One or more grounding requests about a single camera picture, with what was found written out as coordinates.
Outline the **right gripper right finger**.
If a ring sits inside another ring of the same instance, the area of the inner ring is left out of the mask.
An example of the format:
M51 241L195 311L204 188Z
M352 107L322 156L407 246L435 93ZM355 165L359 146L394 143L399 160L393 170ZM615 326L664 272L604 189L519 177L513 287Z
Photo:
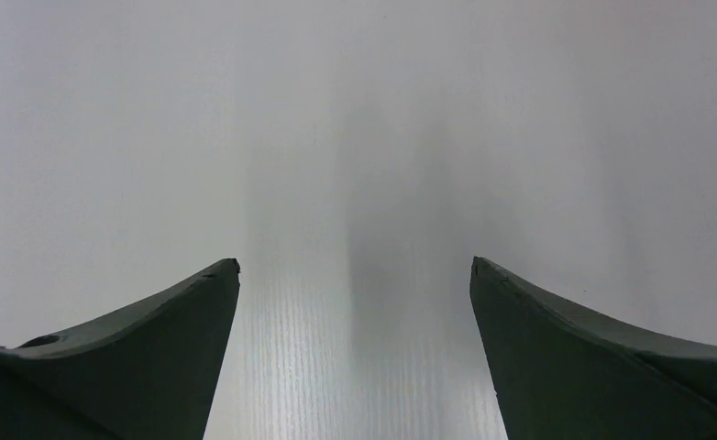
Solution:
M511 439L717 439L717 346L628 324L474 258L469 294Z

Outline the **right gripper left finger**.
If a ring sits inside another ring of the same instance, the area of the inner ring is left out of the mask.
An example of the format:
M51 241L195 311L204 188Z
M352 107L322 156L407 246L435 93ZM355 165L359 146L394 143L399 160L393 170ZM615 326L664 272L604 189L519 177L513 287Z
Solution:
M240 266L16 347L0 346L0 439L200 439L215 397Z

